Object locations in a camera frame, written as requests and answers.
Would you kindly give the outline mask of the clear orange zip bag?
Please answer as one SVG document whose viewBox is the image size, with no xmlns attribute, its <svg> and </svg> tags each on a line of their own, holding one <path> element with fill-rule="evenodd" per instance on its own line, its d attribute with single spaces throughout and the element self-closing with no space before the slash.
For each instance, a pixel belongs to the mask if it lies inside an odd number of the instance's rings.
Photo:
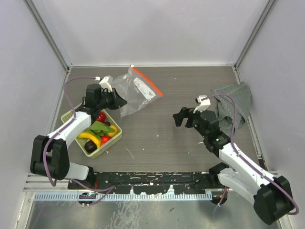
<svg viewBox="0 0 305 229">
<path fill-rule="evenodd" d="M 160 89 L 134 65 L 129 66 L 126 74 L 116 77 L 111 86 L 127 101 L 120 109 L 121 117 L 132 115 L 163 97 Z"/>
</svg>

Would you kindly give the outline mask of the green toy leaves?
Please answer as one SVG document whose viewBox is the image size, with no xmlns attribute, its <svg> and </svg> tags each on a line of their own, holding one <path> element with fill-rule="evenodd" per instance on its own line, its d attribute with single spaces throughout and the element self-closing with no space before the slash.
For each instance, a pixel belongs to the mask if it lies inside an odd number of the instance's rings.
<svg viewBox="0 0 305 229">
<path fill-rule="evenodd" d="M 89 126 L 86 130 L 91 131 L 93 134 L 98 136 L 106 135 L 110 132 L 109 126 L 105 123 L 95 121 L 91 126 Z"/>
</svg>

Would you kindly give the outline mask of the yellow toy banana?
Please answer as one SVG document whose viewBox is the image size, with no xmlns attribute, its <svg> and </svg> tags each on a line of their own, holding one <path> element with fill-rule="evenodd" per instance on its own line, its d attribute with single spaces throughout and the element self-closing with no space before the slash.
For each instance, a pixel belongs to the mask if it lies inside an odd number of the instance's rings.
<svg viewBox="0 0 305 229">
<path fill-rule="evenodd" d="M 89 132 L 82 132 L 78 135 L 79 139 L 89 139 L 91 141 L 93 141 L 95 143 L 95 145 L 97 146 L 97 148 L 101 147 L 101 138 L 97 137 L 95 134 L 93 133 L 89 133 Z"/>
</svg>

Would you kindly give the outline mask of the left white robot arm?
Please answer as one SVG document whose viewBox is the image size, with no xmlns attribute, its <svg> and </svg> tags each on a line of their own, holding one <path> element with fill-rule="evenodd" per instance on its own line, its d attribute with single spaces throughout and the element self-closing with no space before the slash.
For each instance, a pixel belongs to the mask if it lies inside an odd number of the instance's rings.
<svg viewBox="0 0 305 229">
<path fill-rule="evenodd" d="M 84 189 L 95 185 L 90 168 L 69 160 L 68 147 L 86 128 L 90 127 L 103 109 L 116 110 L 127 104 L 108 83 L 87 86 L 85 97 L 72 109 L 72 117 L 48 135 L 34 138 L 30 171 L 47 177 L 52 186 L 58 180 L 75 179 Z"/>
</svg>

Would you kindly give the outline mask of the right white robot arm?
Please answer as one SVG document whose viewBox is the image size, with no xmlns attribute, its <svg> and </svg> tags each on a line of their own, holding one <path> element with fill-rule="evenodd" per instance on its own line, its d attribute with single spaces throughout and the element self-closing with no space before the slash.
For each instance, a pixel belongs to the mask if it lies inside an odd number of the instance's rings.
<svg viewBox="0 0 305 229">
<path fill-rule="evenodd" d="M 257 216 L 268 225 L 285 215 L 299 212 L 289 181 L 283 176 L 275 177 L 244 154 L 220 130 L 213 111 L 198 112 L 183 107 L 173 118 L 176 126 L 181 126 L 186 119 L 185 127 L 194 128 L 203 137 L 207 150 L 222 160 L 209 170 L 211 186 L 219 188 L 223 185 L 233 189 L 253 206 Z"/>
</svg>

